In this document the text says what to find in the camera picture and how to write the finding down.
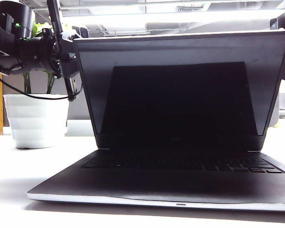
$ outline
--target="laptop lid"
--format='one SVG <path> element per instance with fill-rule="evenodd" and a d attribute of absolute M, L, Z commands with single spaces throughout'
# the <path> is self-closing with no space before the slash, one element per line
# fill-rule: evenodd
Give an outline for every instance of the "laptop lid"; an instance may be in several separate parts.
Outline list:
<path fill-rule="evenodd" d="M 285 31 L 74 44 L 99 148 L 261 150 L 285 68 Z"/>

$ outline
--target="robotic arm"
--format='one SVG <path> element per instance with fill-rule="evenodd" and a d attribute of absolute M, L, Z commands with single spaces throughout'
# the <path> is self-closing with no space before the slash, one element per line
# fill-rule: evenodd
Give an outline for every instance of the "robotic arm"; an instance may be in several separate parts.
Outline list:
<path fill-rule="evenodd" d="M 72 45 L 75 38 L 87 38 L 84 27 L 63 30 L 58 0 L 47 0 L 52 28 L 43 28 L 40 36 L 33 37 L 34 12 L 27 6 L 0 2 L 0 72 L 21 74 L 29 70 L 46 70 L 57 78 L 64 78 L 68 99 L 79 93 L 74 76 L 78 73 Z"/>

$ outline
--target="white desk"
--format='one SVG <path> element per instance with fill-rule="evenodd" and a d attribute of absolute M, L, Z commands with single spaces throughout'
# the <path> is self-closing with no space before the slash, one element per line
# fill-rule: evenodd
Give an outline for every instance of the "white desk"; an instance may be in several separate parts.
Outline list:
<path fill-rule="evenodd" d="M 285 119 L 270 128 L 263 153 L 285 164 Z M 285 227 L 285 213 L 38 202 L 25 192 L 96 149 L 94 137 L 65 137 L 57 147 L 19 150 L 0 135 L 0 227 Z"/>

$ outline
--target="laptop keyboard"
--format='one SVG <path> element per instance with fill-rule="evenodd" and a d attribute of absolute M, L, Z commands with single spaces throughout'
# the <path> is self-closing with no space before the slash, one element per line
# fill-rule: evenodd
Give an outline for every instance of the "laptop keyboard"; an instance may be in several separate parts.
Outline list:
<path fill-rule="evenodd" d="M 156 157 L 99 154 L 84 168 L 115 168 L 115 169 L 170 169 L 192 171 L 224 171 L 224 172 L 259 172 L 284 173 L 278 167 L 258 156 L 230 157 Z"/>

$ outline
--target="green plant stem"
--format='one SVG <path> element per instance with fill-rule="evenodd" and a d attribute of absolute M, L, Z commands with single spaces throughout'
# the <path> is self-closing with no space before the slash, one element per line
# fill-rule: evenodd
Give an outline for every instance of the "green plant stem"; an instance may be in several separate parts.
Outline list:
<path fill-rule="evenodd" d="M 56 80 L 56 76 L 52 73 L 47 72 L 47 94 L 50 94 L 52 92 L 52 88 L 54 85 L 54 82 Z"/>
<path fill-rule="evenodd" d="M 29 77 L 29 71 L 22 74 L 24 79 L 24 92 L 26 94 L 31 94 L 31 87 L 30 87 L 30 77 Z"/>

